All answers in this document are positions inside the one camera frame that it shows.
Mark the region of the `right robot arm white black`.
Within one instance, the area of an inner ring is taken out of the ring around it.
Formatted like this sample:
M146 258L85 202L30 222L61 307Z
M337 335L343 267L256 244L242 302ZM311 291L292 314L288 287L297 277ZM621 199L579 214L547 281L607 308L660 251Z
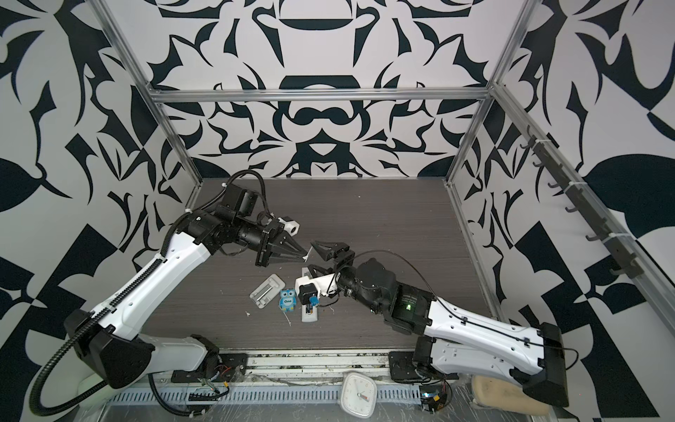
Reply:
M394 331L418 336L414 362L440 376L471 374L522 388L526 396L555 407L569 405L566 349L560 328L510 325L466 311L432 293L402 283L375 258L360 265L344 243L314 242L332 267L311 265L297 279L300 303L318 307L342 295L382 316Z

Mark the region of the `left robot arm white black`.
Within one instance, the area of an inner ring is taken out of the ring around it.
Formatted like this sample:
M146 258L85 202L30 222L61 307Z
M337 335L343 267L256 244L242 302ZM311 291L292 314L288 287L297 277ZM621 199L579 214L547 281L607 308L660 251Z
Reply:
M258 198L255 191L230 185L212 209L186 212L160 253L131 281L91 312L75 311L67 318L69 335L92 325L74 348L105 386L121 390L148 374L213 370L216 348L204 337L151 337L142 327L183 279L223 246L254 251L258 267L306 260L307 251L294 239L299 223L277 216L251 219Z

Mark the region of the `white remote control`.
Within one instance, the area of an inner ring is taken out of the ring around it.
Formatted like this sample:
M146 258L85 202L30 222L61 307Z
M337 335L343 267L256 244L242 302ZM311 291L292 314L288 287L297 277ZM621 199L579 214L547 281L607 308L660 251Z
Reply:
M311 271L307 267L302 268L302 276L312 279ZM302 323L315 323L318 320L318 313L313 305L302 306Z

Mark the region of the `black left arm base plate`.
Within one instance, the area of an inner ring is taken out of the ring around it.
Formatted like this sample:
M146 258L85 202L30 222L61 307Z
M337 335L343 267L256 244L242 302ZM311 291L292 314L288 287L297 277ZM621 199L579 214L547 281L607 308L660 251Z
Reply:
M247 353L208 353L204 361L193 371L176 370L172 383L197 383L209 380L212 383L233 382L246 374Z

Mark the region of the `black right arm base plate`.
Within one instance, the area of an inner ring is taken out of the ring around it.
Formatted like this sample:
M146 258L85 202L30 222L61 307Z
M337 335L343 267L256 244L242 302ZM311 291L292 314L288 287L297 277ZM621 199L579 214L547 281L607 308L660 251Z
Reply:
M425 378L418 374L417 366L412 358L413 352L392 351L388 353L388 368L393 382L410 384L425 381Z

